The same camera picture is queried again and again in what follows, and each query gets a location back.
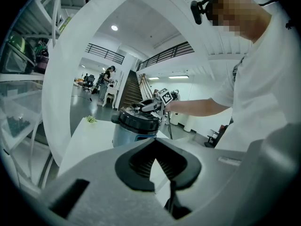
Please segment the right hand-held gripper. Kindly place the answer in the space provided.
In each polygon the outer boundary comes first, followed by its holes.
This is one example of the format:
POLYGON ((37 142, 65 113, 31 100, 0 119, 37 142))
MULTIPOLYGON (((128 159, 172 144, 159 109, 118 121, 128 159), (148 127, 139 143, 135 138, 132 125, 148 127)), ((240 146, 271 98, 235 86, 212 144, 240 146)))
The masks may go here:
POLYGON ((155 89, 152 99, 146 99, 138 102, 137 105, 144 105, 142 112, 151 112, 155 117, 163 117, 165 107, 172 101, 171 93, 166 89, 155 89))

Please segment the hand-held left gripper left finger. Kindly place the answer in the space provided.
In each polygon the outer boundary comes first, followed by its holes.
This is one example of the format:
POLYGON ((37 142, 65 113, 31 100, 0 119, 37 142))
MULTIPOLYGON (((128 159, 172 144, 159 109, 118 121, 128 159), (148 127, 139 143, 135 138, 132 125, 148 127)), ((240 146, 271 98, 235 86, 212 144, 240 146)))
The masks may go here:
POLYGON ((40 195, 50 226, 169 226, 174 218, 153 192, 135 191, 117 176, 115 163, 149 140, 95 153, 60 175, 40 195))

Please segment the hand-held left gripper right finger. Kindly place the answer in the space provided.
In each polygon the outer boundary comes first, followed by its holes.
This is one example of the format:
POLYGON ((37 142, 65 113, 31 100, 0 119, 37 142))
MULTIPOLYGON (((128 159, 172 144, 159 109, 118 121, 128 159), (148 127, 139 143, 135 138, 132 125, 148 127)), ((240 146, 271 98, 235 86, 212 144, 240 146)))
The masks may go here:
POLYGON ((234 216, 241 194, 233 183, 242 152, 155 139, 156 214, 162 216, 234 216))

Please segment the silver black cooker lid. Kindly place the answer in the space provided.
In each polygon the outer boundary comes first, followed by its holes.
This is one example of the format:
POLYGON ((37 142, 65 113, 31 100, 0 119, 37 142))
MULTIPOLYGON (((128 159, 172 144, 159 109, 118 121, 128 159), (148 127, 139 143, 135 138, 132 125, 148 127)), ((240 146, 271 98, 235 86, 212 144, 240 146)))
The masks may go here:
POLYGON ((151 112, 143 112, 142 104, 137 103, 121 108, 111 117, 111 122, 119 124, 128 131, 143 135, 157 133, 160 126, 160 119, 151 112))

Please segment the dark blue pressure cooker pot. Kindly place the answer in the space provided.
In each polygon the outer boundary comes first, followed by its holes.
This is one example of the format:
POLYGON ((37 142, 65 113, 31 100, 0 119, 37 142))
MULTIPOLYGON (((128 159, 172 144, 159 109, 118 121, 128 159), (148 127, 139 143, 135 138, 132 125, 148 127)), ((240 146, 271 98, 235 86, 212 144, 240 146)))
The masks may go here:
POLYGON ((155 138, 158 133, 158 130, 142 131, 131 128, 128 125, 120 122, 117 115, 112 116, 111 122, 115 124, 115 130, 112 139, 113 147, 127 145, 148 138, 155 138))

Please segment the person's right forearm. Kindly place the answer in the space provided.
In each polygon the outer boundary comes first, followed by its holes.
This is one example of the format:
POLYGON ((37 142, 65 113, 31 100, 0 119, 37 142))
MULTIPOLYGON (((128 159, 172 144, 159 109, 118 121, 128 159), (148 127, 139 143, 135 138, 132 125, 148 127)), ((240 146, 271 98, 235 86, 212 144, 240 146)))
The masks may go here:
POLYGON ((229 107, 220 105, 213 99, 201 99, 190 101, 171 101, 166 105, 166 112, 182 113, 190 116, 207 117, 219 114, 229 107))

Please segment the dark wooden staircase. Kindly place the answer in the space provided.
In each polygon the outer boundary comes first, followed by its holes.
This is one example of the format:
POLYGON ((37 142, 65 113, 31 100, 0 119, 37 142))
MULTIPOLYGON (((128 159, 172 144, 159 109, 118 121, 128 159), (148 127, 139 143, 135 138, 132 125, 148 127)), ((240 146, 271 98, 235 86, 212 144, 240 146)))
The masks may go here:
POLYGON ((153 93, 145 74, 137 75, 136 72, 130 70, 120 99, 119 109, 152 98, 152 96, 153 93))

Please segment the black office chair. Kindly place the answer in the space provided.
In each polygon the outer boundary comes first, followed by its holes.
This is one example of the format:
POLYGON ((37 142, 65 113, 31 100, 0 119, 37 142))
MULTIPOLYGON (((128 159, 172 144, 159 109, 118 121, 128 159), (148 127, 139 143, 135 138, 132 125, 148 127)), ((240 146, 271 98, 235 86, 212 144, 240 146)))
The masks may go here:
POLYGON ((208 141, 204 143, 205 147, 215 148, 217 146, 218 142, 220 141, 220 139, 222 138, 222 136, 224 135, 227 128, 228 128, 228 125, 223 126, 219 130, 219 132, 217 133, 217 136, 215 138, 212 136, 208 136, 208 141))
POLYGON ((95 80, 95 77, 94 75, 89 75, 89 76, 86 76, 85 79, 84 79, 84 85, 83 85, 83 90, 88 90, 90 91, 90 89, 92 88, 93 84, 94 84, 94 80, 95 80))

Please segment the white curved-leg console table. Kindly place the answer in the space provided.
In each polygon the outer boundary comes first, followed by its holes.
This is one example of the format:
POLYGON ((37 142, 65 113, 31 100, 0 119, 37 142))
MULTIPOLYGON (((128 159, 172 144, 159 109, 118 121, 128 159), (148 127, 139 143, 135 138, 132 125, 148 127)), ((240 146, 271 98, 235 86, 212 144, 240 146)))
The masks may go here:
POLYGON ((118 94, 118 90, 116 88, 109 86, 105 93, 102 107, 105 107, 105 105, 107 104, 107 100, 109 98, 110 100, 112 100, 112 102, 111 102, 112 109, 116 109, 115 103, 117 100, 117 94, 118 94))

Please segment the white desk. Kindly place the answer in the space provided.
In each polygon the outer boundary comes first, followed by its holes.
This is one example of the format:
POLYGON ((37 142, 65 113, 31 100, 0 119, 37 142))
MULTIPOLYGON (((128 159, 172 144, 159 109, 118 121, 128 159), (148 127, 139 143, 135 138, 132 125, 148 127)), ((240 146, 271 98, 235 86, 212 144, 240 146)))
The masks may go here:
POLYGON ((191 115, 185 115, 182 113, 171 113, 171 124, 175 126, 182 126, 186 132, 191 132, 195 122, 195 117, 191 115))

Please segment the black balcony railing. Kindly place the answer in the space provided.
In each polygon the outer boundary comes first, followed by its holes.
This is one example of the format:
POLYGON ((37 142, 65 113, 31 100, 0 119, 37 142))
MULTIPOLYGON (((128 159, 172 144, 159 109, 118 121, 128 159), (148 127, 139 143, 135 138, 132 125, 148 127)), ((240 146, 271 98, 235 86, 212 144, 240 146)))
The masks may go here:
POLYGON ((178 45, 175 45, 171 48, 168 48, 168 49, 154 55, 153 57, 150 57, 149 59, 141 62, 138 65, 138 68, 136 71, 145 69, 149 66, 155 65, 162 61, 165 61, 165 60, 168 60, 168 59, 171 59, 174 57, 186 55, 189 53, 193 53, 193 52, 194 52, 194 50, 193 50, 192 46, 186 41, 186 42, 180 43, 178 45))
POLYGON ((108 59, 108 60, 113 61, 113 62, 115 62, 119 65, 121 65, 123 63, 124 58, 125 58, 121 54, 118 54, 118 53, 113 52, 109 49, 100 47, 100 46, 92 44, 92 43, 89 43, 87 45, 87 47, 85 49, 85 52, 91 53, 91 54, 99 56, 99 57, 102 57, 104 59, 108 59))

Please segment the person's white shirt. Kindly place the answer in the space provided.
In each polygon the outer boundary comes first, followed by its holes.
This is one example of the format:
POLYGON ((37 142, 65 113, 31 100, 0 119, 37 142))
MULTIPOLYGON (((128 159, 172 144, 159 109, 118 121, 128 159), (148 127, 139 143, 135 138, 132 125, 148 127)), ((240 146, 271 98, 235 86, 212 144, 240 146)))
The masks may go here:
POLYGON ((234 67, 213 100, 232 108, 233 123, 216 148, 245 152, 256 140, 301 122, 301 39, 274 14, 264 34, 234 67))

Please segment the clear plastic storage bin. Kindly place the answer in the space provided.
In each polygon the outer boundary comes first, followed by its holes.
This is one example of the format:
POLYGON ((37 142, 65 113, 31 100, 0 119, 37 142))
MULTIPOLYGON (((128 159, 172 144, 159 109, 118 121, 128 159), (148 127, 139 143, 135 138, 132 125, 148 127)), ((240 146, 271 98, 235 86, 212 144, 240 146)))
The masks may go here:
POLYGON ((0 82, 0 145, 13 150, 41 119, 42 84, 35 81, 0 82))

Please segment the white metal shelving rack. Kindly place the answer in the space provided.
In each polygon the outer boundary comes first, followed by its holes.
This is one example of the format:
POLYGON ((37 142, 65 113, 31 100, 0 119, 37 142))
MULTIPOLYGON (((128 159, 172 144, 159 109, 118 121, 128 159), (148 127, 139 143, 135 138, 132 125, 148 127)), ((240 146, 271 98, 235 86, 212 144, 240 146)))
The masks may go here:
MULTIPOLYGON (((0 82, 35 81, 43 87, 48 52, 51 49, 49 42, 59 38, 66 24, 66 19, 62 16, 61 1, 31 0, 21 10, 1 48, 0 82), (12 32, 25 39, 25 73, 10 73, 7 69, 8 39, 12 32)), ((35 139, 41 123, 42 121, 36 123, 33 131, 13 150, 7 151, 0 145, 0 155, 12 180, 21 189, 36 193, 45 182, 53 161, 49 147, 35 139)))

